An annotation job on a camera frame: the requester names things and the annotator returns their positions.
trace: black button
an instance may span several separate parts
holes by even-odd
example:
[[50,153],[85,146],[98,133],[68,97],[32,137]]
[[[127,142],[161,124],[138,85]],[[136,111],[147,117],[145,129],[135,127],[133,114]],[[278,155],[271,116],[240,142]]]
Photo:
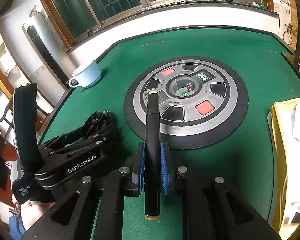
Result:
[[224,83],[211,84],[210,92],[224,98],[226,96],[226,84]]
[[167,96],[167,94],[163,90],[158,92],[158,96],[159,96],[159,104],[161,104],[164,101],[167,101],[169,99],[169,97]]
[[161,118],[170,121],[183,122],[183,107],[169,106],[167,110],[163,113]]
[[36,31],[36,29],[35,29],[35,27],[33,25],[31,25],[31,26],[28,27],[27,33],[28,33],[29,38],[31,40],[33,40],[33,38],[38,35],[38,33],[37,33],[37,31]]
[[182,64],[183,70],[195,70],[199,66],[198,64]]
[[149,89],[155,89],[159,86],[161,80],[157,80],[157,79],[151,79],[148,84],[146,85],[145,90],[149,90]]

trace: white wall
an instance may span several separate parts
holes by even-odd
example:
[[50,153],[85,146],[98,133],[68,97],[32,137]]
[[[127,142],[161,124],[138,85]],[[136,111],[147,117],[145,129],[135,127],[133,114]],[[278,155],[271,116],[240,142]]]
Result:
[[87,58],[97,58],[114,42],[143,33],[189,25],[230,25],[268,31],[279,35],[279,19],[257,10],[203,5],[175,8],[125,21],[101,32],[71,51],[70,58],[77,65]]
[[[43,64],[22,30],[22,26],[29,18],[29,13],[34,6],[36,6],[37,12],[43,13],[55,33],[40,0],[13,0],[11,8],[0,17],[0,31],[5,34],[6,43],[13,50],[11,53],[29,77],[34,75]],[[56,34],[55,36],[62,44],[59,36]],[[47,99],[56,105],[65,91],[46,68],[44,72],[44,75],[39,77],[37,75],[37,79],[32,81],[37,82],[39,89],[44,90],[43,93]]]
[[274,11],[280,15],[280,35],[287,44],[289,44],[289,36],[285,31],[287,30],[286,24],[290,23],[290,8],[288,0],[273,0]]
[[12,56],[10,55],[6,45],[3,43],[0,47],[0,69],[3,73],[9,73],[16,63],[14,62]]

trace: red dice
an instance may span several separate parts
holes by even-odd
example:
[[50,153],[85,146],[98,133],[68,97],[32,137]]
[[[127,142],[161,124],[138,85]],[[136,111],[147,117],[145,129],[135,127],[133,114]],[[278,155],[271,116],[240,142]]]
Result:
[[194,89],[194,85],[191,83],[186,84],[186,89],[188,92],[192,91]]

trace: white teacup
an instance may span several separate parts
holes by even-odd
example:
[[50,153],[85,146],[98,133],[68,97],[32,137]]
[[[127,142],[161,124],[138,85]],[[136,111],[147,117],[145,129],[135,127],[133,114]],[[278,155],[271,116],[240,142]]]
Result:
[[[101,70],[95,60],[81,64],[73,73],[69,80],[69,87],[75,88],[78,86],[87,87],[95,85],[101,78]],[[72,80],[78,82],[77,85],[71,85]]]

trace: window frame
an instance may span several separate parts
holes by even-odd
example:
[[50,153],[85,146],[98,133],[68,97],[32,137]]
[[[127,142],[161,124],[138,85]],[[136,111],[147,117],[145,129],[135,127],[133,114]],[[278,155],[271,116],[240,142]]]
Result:
[[[93,11],[92,6],[90,5],[88,0],[84,0],[90,13],[93,15],[93,18],[96,21],[96,25],[92,27],[90,30],[95,31],[98,28],[104,29],[105,27],[112,25],[115,22],[118,22],[120,20],[126,19],[127,17],[133,16],[135,14],[140,13],[142,10],[148,7],[157,7],[157,6],[165,6],[172,2],[194,2],[194,1],[207,1],[207,0],[139,0],[141,5],[130,8],[126,11],[123,11],[119,14],[116,14],[104,21],[101,21],[98,19],[98,16]],[[233,0],[234,2],[244,2],[244,3],[250,3],[253,2],[259,3],[259,0]],[[51,20],[53,26],[56,28],[57,33],[60,35],[62,41],[65,43],[65,46],[67,49],[70,49],[78,42],[85,39],[88,35],[87,33],[82,33],[79,37],[76,39],[73,38],[72,34],[70,33],[69,29],[67,28],[66,24],[64,23],[62,17],[60,16],[57,8],[55,7],[52,0],[41,0],[44,9],[47,11],[48,17]]]

